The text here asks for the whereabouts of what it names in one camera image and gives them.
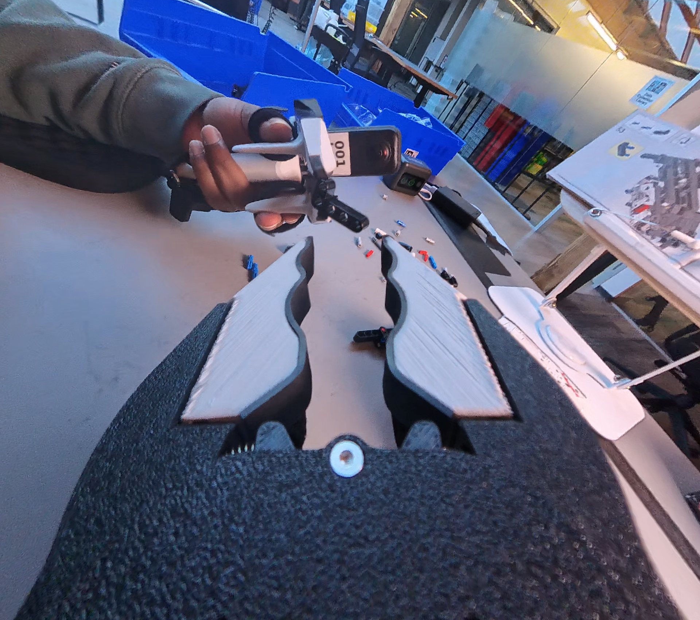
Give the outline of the black angled beam piece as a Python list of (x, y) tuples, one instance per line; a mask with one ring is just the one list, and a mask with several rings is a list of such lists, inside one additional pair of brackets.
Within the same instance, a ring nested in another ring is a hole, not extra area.
[(354, 233), (363, 231), (369, 225), (366, 215), (340, 201), (337, 196), (330, 196), (326, 200), (326, 213), (328, 218)]

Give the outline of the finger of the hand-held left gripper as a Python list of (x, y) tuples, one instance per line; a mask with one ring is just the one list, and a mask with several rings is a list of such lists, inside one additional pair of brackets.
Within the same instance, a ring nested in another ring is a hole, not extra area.
[(337, 195), (335, 179), (309, 178), (309, 222), (320, 224), (335, 221), (340, 223), (337, 211)]

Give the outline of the instruction booklet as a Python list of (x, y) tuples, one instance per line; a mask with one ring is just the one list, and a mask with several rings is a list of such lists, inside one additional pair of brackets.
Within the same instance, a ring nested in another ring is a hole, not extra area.
[(699, 257), (699, 128), (636, 111), (548, 174), (682, 264)]

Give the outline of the white book stand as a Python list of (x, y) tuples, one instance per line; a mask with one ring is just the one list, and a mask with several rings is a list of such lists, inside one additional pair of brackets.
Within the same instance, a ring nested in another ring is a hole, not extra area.
[(512, 321), (561, 368), (586, 398), (575, 398), (563, 390), (587, 423), (604, 439), (615, 441), (642, 422), (643, 405), (632, 389), (654, 377), (699, 359), (699, 350), (635, 379), (616, 377), (582, 336), (556, 308), (558, 296), (605, 251), (633, 269), (656, 292), (686, 312), (699, 324), (699, 257), (682, 264), (641, 237), (626, 224), (591, 208), (582, 224), (598, 244), (575, 270), (547, 295), (518, 286), (495, 285), (489, 297), (502, 317)]

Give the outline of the white toy brick truck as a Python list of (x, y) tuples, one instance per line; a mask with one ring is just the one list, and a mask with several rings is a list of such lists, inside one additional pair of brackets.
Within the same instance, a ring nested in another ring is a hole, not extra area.
[(378, 349), (386, 347), (387, 340), (393, 331), (392, 327), (378, 327), (371, 330), (359, 330), (353, 336), (354, 344), (372, 344)]

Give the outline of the person's left hand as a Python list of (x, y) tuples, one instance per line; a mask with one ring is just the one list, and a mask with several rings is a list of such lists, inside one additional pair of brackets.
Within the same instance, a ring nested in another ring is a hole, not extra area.
[(189, 165), (208, 205), (234, 213), (281, 189), (276, 183), (250, 182), (230, 152), (235, 145), (251, 142), (249, 120), (256, 106), (203, 88), (188, 106), (174, 134), (171, 154), (178, 164)]

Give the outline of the person's left forearm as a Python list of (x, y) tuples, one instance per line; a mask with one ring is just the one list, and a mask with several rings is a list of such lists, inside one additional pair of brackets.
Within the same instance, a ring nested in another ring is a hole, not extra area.
[(1, 0), (1, 114), (166, 162), (234, 121), (173, 66), (76, 24), (50, 0)]

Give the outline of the white sticker sheet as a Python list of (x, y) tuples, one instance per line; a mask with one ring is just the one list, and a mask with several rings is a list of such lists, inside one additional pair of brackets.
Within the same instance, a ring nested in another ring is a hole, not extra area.
[(509, 333), (510, 336), (538, 362), (548, 375), (563, 389), (568, 390), (575, 398), (586, 398), (585, 394), (568, 378), (555, 362), (539, 348), (519, 327), (505, 317), (501, 317), (498, 323)]

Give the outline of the black flat case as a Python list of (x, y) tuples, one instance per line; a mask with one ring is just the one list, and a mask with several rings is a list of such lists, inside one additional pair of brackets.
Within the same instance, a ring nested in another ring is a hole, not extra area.
[(482, 216), (475, 205), (449, 187), (436, 188), (432, 192), (430, 204), (461, 229), (468, 229), (480, 222)]

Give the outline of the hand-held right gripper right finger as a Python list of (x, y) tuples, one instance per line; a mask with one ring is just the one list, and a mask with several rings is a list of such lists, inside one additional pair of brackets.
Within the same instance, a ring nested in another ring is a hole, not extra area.
[(512, 407), (471, 318), (467, 298), (398, 241), (381, 242), (392, 378), (450, 419), (509, 419)]

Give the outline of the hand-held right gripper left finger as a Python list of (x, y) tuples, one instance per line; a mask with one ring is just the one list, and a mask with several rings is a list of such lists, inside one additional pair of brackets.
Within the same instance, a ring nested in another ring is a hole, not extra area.
[(181, 414), (183, 423), (294, 423), (311, 399), (307, 339), (314, 239), (305, 237), (240, 290)]

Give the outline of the wooden background table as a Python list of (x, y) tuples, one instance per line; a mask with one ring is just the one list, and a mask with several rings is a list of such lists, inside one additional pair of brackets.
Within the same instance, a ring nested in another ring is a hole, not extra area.
[(363, 39), (361, 50), (368, 52), (368, 62), (366, 69), (358, 69), (354, 61), (351, 71), (368, 79), (388, 87), (390, 77), (394, 74), (408, 75), (414, 78), (418, 87), (414, 106), (420, 108), (430, 94), (445, 96), (448, 100), (455, 100), (458, 96), (447, 86), (437, 82), (418, 66), (409, 62), (405, 57), (399, 55), (390, 47), (381, 42), (375, 35), (366, 33)]

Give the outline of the grey desk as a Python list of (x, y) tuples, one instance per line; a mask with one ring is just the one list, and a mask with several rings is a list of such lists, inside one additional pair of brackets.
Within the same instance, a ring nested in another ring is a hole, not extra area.
[(1, 166), (1, 618), (33, 585), (69, 496), (118, 409), (189, 329), (286, 244), (318, 236), (303, 322), (314, 381), (309, 446), (342, 429), (389, 446), (378, 357), (347, 346), (383, 323), (379, 261), (337, 224), (267, 237), (245, 213), (167, 213), (157, 183), (94, 195)]

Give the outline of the black desk mat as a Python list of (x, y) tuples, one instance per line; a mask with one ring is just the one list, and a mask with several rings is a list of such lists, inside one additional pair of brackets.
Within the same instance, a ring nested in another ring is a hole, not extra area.
[(495, 284), (492, 276), (511, 278), (512, 274), (499, 259), (499, 254), (475, 230), (472, 222), (465, 226), (441, 211), (433, 202), (425, 202), (425, 205), (486, 288)]

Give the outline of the scattered loose brick pieces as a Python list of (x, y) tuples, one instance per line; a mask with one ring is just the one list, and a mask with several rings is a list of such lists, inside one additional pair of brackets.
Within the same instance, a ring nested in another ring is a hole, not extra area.
[(420, 198), (368, 184), (354, 193), (351, 207), (364, 218), (363, 226), (351, 231), (354, 246), (364, 258), (367, 271), (379, 282), (386, 280), (381, 273), (382, 243), (391, 239), (428, 272), (452, 288), (459, 286), (456, 266), (448, 263), (451, 243), (442, 239), (440, 225)]

